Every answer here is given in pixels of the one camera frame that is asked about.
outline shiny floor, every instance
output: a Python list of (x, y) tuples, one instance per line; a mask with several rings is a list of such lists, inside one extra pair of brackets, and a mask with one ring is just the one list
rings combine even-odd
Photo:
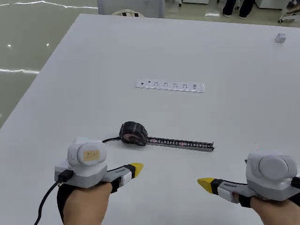
[[(168, 0), (165, 17), (228, 23), (278, 26), (280, 10), (256, 6), (246, 20), (220, 13), (219, 4), (186, 4), (178, 7)], [(0, 127), (26, 92), (40, 69), (80, 13), (97, 14), (96, 0), (2, 0), (0, 2)], [(300, 27), (300, 19), (280, 26)]]

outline extended measuring tape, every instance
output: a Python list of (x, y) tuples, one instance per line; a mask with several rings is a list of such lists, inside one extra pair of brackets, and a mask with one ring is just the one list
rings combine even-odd
[(171, 148), (189, 149), (197, 151), (213, 151), (213, 143), (207, 142), (192, 142), (184, 140), (166, 139), (160, 137), (148, 137), (148, 133), (145, 127), (136, 122), (125, 122), (122, 124), (119, 137), (109, 138), (102, 142), (111, 140), (121, 140), (124, 143), (136, 144), (139, 146), (145, 146), (146, 144), (166, 146)]

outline power outlet socket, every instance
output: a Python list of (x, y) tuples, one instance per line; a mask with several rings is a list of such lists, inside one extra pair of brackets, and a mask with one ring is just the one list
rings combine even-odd
[(204, 82), (200, 83), (190, 83), (190, 82), (173, 82), (173, 81), (163, 81), (163, 80), (152, 80), (152, 79), (142, 79), (135, 83), (137, 88), (150, 88), (150, 89), (161, 89), (161, 90), (179, 90), (179, 91), (189, 91), (189, 92), (204, 92), (205, 85)]

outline human hand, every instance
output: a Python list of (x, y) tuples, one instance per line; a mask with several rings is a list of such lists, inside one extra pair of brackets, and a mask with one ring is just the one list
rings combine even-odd
[(63, 209), (64, 224), (100, 225), (107, 210), (111, 191), (111, 183), (73, 191)]
[(268, 202), (253, 197), (250, 205), (264, 225), (300, 225), (300, 207), (290, 200)]

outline black pants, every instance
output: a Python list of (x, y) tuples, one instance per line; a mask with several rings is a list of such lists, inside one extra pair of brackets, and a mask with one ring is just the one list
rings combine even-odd
[[(223, 9), (225, 15), (231, 15), (233, 13), (233, 8), (236, 0), (227, 0), (226, 5)], [(244, 0), (242, 6), (240, 7), (240, 16), (246, 17), (252, 10), (255, 0)]]

